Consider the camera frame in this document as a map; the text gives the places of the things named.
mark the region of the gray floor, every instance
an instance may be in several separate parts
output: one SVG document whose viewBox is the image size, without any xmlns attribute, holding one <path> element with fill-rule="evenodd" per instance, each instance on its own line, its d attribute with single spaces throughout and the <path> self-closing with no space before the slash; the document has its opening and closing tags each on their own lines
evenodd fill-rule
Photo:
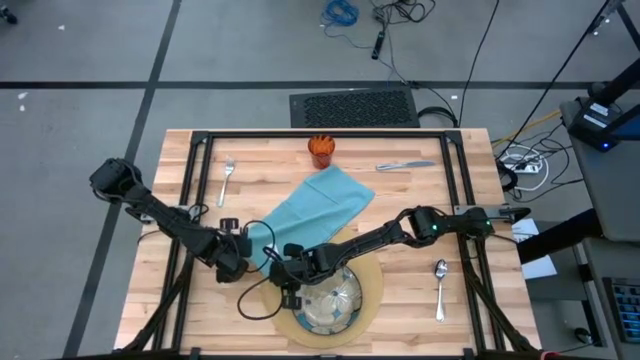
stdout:
<svg viewBox="0 0 640 360">
<path fill-rule="evenodd" d="M 0 23 L 0 85 L 7 81 L 147 81 L 171 0 L 11 0 L 18 26 Z M 378 31 L 367 1 L 354 1 L 360 21 L 345 30 L 370 43 Z M 503 1 L 479 57 L 474 80 L 549 81 L 589 24 L 602 0 Z M 386 80 L 369 52 L 319 27 L 324 1 L 183 0 L 160 73 L 162 81 Z M 408 79 L 464 81 L 493 0 L 439 1 L 417 25 L 392 29 L 395 62 Z M 640 4 L 627 2 L 640 22 Z M 383 54 L 388 56 L 388 48 Z M 619 17 L 589 37 L 562 81 L 608 80 L 638 57 Z M 437 89 L 459 111 L 460 89 Z M 157 90 L 136 163 L 151 183 L 168 128 L 287 128 L 288 96 L 317 89 Z M 28 94 L 22 100 L 21 93 Z M 465 127 L 502 137 L 524 121 L 541 90 L 477 89 L 467 93 Z M 144 89 L 0 90 L 0 358 L 62 355 L 107 207 L 88 188 L 88 176 L 109 156 L 123 156 Z M 584 92 L 553 90 L 536 113 Z M 418 107 L 440 105 L 414 90 Z M 640 92 L 627 95 L 638 102 Z M 553 120 L 528 134 L 550 130 Z M 442 127 L 425 117 L 423 127 Z M 567 144 L 564 129 L 555 139 Z M 566 161 L 552 158 L 557 173 Z M 561 180 L 579 178 L 573 154 Z M 588 207 L 584 185 L 566 186 L 530 204 L 533 216 L 563 220 Z M 140 226 L 118 219 L 81 354 L 111 349 L 119 323 Z M 562 304 L 534 303 L 543 345 L 578 345 L 562 326 L 580 314 Z M 559 325 L 557 319 L 566 319 Z"/>
</svg>

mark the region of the clear bowl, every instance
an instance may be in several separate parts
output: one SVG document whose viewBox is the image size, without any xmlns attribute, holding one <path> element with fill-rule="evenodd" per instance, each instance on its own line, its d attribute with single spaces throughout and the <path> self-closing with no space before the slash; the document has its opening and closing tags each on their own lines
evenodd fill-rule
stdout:
<svg viewBox="0 0 640 360">
<path fill-rule="evenodd" d="M 355 274 L 344 267 L 318 285 L 303 285 L 298 291 L 302 309 L 293 314 L 314 334 L 333 335 L 353 324 L 362 307 L 362 288 Z"/>
</svg>

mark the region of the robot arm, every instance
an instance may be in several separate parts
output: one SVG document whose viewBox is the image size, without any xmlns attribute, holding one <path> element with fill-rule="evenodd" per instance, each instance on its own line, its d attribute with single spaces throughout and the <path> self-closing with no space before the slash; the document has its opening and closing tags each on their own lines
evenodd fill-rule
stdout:
<svg viewBox="0 0 640 360">
<path fill-rule="evenodd" d="M 125 211 L 142 221 L 143 215 L 156 220 L 160 231 L 179 240 L 189 252 L 209 267 L 216 266 L 218 282 L 233 282 L 248 267 L 251 256 L 246 234 L 232 234 L 237 219 L 221 221 L 223 229 L 203 227 L 191 221 L 189 212 L 169 207 L 151 194 L 142 183 L 140 171 L 123 159 L 108 159 L 89 178 L 93 192 L 101 200 L 129 205 Z"/>
<path fill-rule="evenodd" d="M 408 218 L 413 236 L 402 229 L 400 221 L 404 218 Z M 433 207 L 405 209 L 395 220 L 341 244 L 326 243 L 309 249 L 286 244 L 283 253 L 290 259 L 274 261 L 269 280 L 283 289 L 285 309 L 299 309 L 301 299 L 295 293 L 301 285 L 321 283 L 346 266 L 349 260 L 393 244 L 422 248 L 433 245 L 440 236 L 448 233 L 486 237 L 493 233 L 493 226 L 479 207 L 461 215 L 446 215 Z"/>
</svg>

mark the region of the wooden tabletop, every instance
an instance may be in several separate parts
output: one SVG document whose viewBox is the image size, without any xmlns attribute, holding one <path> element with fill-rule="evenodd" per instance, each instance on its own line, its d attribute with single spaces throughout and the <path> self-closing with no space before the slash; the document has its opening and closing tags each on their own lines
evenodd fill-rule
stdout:
<svg viewBox="0 0 640 360">
<path fill-rule="evenodd" d="M 482 205 L 504 203 L 487 131 L 463 129 L 461 132 L 476 202 Z M 169 130 L 162 146 L 153 193 L 170 205 L 178 203 L 190 137 L 191 130 Z M 211 211 L 202 218 L 202 224 L 217 226 L 221 217 L 237 217 L 241 223 L 264 218 L 306 177 L 317 171 L 312 167 L 306 142 L 304 138 L 216 139 L 205 196 L 205 203 L 210 205 Z M 451 146 L 450 151 L 457 169 L 455 148 Z M 222 187 L 227 155 L 236 160 L 236 169 L 227 187 L 224 207 L 220 209 L 215 203 Z M 189 204 L 195 201 L 202 152 L 197 159 Z M 380 163 L 421 159 L 433 160 L 436 165 L 383 173 L 374 169 Z M 358 233 L 379 227 L 407 207 L 431 205 L 450 213 L 437 139 L 339 138 L 336 139 L 333 163 L 376 193 L 369 206 L 348 225 Z M 458 170 L 456 176 L 462 194 Z M 494 226 L 499 234 L 512 236 L 508 225 Z M 143 233 L 154 229 L 154 226 L 145 226 Z M 161 233 L 149 235 L 140 243 L 116 348 L 133 339 L 158 305 L 169 244 L 170 240 Z M 540 340 L 515 245 L 498 238 L 489 238 L 486 244 L 498 304 L 532 345 L 539 347 Z M 395 245 L 382 248 L 376 254 L 384 275 L 380 311 L 363 335 L 345 346 L 332 349 L 331 353 L 458 355 L 463 348 L 475 347 L 455 235 L 443 236 L 433 246 L 423 249 Z M 433 266 L 440 258 L 449 263 L 449 273 L 444 280 L 447 318 L 443 324 L 435 320 L 437 282 Z M 218 284 L 215 272 L 196 262 L 182 352 L 200 347 L 204 354 L 318 354 L 318 350 L 304 348 L 280 335 L 269 320 L 250 321 L 238 314 L 238 297 L 258 279 L 259 274 L 247 274 L 236 283 Z M 265 314 L 258 291 L 244 299 L 243 309 L 254 315 Z M 482 305 L 481 312 L 487 346 L 493 348 L 489 316 Z M 174 318 L 175 305 L 169 314 L 165 346 L 170 343 Z"/>
</svg>

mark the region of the silver spoon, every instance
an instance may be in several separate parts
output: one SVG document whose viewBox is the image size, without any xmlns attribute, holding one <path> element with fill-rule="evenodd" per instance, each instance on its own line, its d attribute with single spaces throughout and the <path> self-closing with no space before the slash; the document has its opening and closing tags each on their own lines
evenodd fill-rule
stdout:
<svg viewBox="0 0 640 360">
<path fill-rule="evenodd" d="M 447 275 L 447 262 L 444 259 L 438 260 L 435 269 L 438 279 L 438 308 L 436 310 L 436 321 L 444 322 L 444 305 L 442 304 L 442 279 Z"/>
</svg>

